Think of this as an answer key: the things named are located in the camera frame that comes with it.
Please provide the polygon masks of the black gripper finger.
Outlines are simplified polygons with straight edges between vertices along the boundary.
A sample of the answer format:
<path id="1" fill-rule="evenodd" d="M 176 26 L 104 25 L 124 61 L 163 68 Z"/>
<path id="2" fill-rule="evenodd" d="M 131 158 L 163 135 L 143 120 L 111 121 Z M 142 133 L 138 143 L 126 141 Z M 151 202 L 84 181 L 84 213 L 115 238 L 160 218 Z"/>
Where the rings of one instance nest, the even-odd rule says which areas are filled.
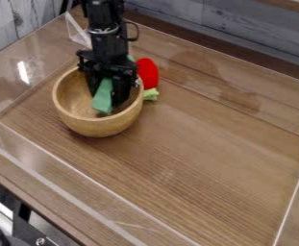
<path id="1" fill-rule="evenodd" d="M 95 96 L 102 80 L 108 78 L 108 73 L 106 71 L 86 70 L 84 77 L 91 96 Z"/>
<path id="2" fill-rule="evenodd" d="M 131 91 L 131 81 L 120 76 L 114 76 L 112 78 L 112 105 L 119 107 L 130 97 Z"/>

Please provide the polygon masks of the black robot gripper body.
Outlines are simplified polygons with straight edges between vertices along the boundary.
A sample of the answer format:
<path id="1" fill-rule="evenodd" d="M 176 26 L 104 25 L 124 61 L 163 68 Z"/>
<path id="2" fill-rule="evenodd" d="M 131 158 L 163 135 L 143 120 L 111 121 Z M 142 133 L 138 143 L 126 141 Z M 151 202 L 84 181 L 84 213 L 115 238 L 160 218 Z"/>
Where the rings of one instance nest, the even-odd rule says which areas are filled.
<path id="1" fill-rule="evenodd" d="M 138 80 L 138 65 L 128 59 L 128 43 L 139 37 L 130 37 L 126 28 L 87 29 L 91 47 L 79 50 L 79 70 L 106 71 L 108 78 L 120 76 L 131 81 Z"/>

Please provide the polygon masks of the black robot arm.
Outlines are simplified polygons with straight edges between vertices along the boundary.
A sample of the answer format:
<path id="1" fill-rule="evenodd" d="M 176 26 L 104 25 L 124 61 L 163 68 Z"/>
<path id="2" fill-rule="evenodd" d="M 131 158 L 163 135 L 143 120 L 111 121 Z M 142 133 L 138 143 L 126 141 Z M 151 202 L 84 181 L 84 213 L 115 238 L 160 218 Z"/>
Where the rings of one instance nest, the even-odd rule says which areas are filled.
<path id="1" fill-rule="evenodd" d="M 139 66 L 128 58 L 128 43 L 139 39 L 139 26 L 123 18 L 124 0 L 80 1 L 91 48 L 76 53 L 79 70 L 91 95 L 99 91 L 106 79 L 112 80 L 112 106 L 119 107 L 138 80 Z"/>

